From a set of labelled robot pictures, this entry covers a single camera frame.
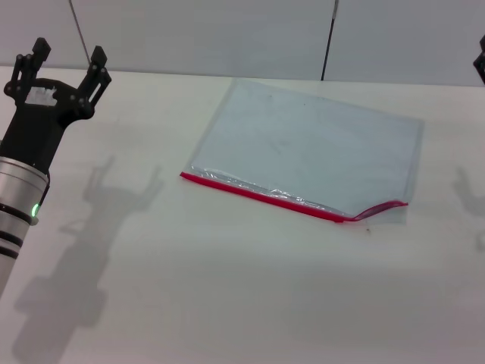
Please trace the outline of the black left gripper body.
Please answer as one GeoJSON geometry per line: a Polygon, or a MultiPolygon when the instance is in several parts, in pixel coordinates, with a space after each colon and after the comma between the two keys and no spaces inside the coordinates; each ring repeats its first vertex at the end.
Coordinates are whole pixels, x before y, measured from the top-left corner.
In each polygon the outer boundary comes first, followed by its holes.
{"type": "Polygon", "coordinates": [[[95,102],[89,101],[94,90],[95,81],[89,78],[77,88],[45,78],[27,86],[7,82],[5,94],[14,100],[16,111],[2,140],[1,156],[47,173],[67,127],[94,115],[95,102]],[[36,87],[52,90],[55,105],[28,103],[27,94],[36,87]]]}

